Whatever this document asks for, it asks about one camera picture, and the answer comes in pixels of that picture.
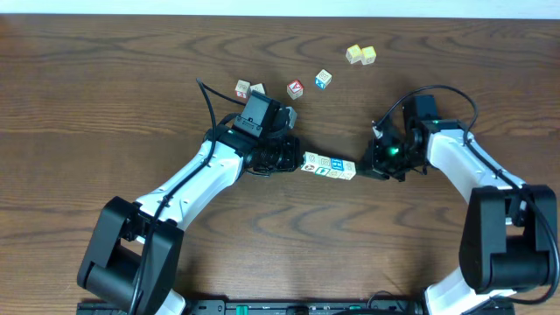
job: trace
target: green light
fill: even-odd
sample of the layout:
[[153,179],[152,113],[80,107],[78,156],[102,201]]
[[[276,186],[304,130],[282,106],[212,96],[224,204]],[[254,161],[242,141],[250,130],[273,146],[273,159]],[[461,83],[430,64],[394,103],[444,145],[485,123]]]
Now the green light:
[[394,156],[398,152],[399,152],[399,148],[388,148],[388,154],[390,156]]

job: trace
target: white wall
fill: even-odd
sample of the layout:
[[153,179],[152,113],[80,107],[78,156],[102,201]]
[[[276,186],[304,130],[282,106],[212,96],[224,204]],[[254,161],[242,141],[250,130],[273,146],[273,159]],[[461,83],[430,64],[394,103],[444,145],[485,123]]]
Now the white wall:
[[0,0],[0,13],[560,19],[560,0]]

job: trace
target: wooden surface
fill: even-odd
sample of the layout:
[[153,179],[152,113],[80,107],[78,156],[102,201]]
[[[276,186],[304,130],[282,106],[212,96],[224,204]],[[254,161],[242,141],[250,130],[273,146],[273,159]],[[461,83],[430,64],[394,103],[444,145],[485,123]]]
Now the wooden surface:
[[[372,66],[349,65],[353,44]],[[167,180],[209,128],[196,77],[234,95],[266,84],[294,134],[360,158],[370,123],[427,84],[466,91],[474,133],[511,172],[560,192],[560,24],[550,21],[243,17],[0,17],[0,313],[71,314],[103,205]],[[325,91],[313,84],[322,69]],[[286,84],[300,79],[292,101]],[[221,118],[241,110],[215,99]],[[446,117],[467,120],[437,93]],[[458,265],[466,204],[443,174],[405,183],[296,171],[243,176],[189,227],[178,292],[230,298],[411,295]],[[519,313],[560,313],[560,297]]]

